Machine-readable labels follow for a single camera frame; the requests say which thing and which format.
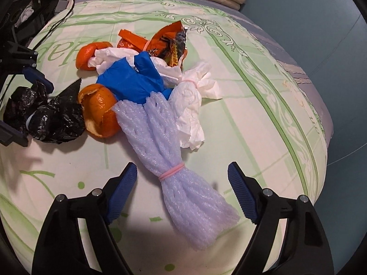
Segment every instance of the mattress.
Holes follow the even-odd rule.
[[[239,211],[239,223],[223,232],[207,250],[191,249],[170,222],[159,180],[139,162],[122,132],[103,140],[84,133],[61,145],[32,140],[27,148],[0,146],[1,219],[28,271],[54,197],[60,193],[69,198],[87,195],[120,174],[130,161],[138,167],[138,181],[110,230],[134,274],[232,272],[254,231],[227,180],[227,166],[232,161],[280,196],[306,194],[316,201],[325,180],[327,139],[318,112],[320,103],[309,91],[311,82],[254,23],[238,12],[207,3],[77,0],[73,15],[37,49],[38,69],[54,83],[53,95],[78,78],[85,87],[96,82],[97,74],[75,68],[76,54],[83,45],[110,41],[116,46],[120,29],[151,38],[164,25],[181,20],[188,27],[188,56],[183,69],[199,60],[209,62],[223,93],[221,100],[203,101],[199,118],[205,143],[195,152],[183,149],[182,158]],[[30,47],[64,15],[53,18]],[[9,92],[21,85],[29,83],[17,78]],[[79,220],[79,226],[89,264],[99,270],[85,222]],[[278,258],[285,227],[281,221],[266,268]]]

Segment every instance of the blue wall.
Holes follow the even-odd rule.
[[[367,142],[367,24],[352,0],[247,0],[242,9],[296,60],[334,122],[329,164]],[[331,164],[315,208],[335,270],[367,230],[367,146]]]

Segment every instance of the black plastic bag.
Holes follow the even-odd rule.
[[[85,129],[83,109],[78,104],[81,79],[47,103],[43,84],[19,87],[9,99],[4,121],[45,143],[61,144],[79,137]]]

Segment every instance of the blue paper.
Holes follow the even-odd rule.
[[[134,57],[134,70],[126,58],[116,61],[98,77],[97,83],[108,88],[117,100],[130,100],[143,105],[151,92],[161,92],[168,100],[172,89],[165,89],[162,77],[147,52]]]

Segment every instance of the ribbed blue pad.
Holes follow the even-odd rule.
[[[136,182],[137,176],[138,170],[136,165],[132,164],[109,199],[108,213],[106,216],[109,224],[120,216],[126,200]]]
[[[254,223],[258,218],[256,201],[233,163],[228,166],[228,180],[246,218]]]

